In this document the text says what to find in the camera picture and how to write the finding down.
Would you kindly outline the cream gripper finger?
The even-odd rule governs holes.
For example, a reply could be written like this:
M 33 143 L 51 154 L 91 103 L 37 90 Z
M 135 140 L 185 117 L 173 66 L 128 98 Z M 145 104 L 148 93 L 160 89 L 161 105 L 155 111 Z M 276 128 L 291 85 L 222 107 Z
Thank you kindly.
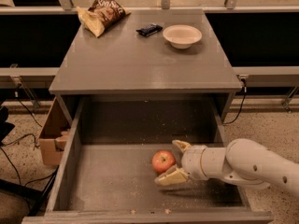
M 173 140 L 172 144 L 182 153 L 184 154 L 192 145 L 188 142 L 181 140 Z
M 186 182 L 188 175 L 176 164 L 155 178 L 154 182 L 159 186 L 169 186 Z

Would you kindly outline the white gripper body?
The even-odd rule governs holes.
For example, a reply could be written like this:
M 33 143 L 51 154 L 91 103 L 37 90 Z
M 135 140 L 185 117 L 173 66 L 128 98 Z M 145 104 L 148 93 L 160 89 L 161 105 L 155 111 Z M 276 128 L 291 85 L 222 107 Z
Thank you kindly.
M 202 155 L 206 146 L 191 146 L 184 152 L 181 164 L 182 169 L 193 180 L 207 180 L 201 165 Z

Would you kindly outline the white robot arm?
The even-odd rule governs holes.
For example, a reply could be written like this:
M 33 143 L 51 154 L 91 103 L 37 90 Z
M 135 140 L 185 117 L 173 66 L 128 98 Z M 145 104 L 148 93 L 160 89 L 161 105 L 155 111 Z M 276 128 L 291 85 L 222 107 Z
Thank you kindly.
M 219 179 L 253 189 L 276 185 L 299 196 L 299 164 L 255 141 L 240 138 L 225 147 L 191 145 L 180 140 L 174 140 L 172 144 L 182 153 L 181 163 L 155 178 L 155 183 L 160 186 Z

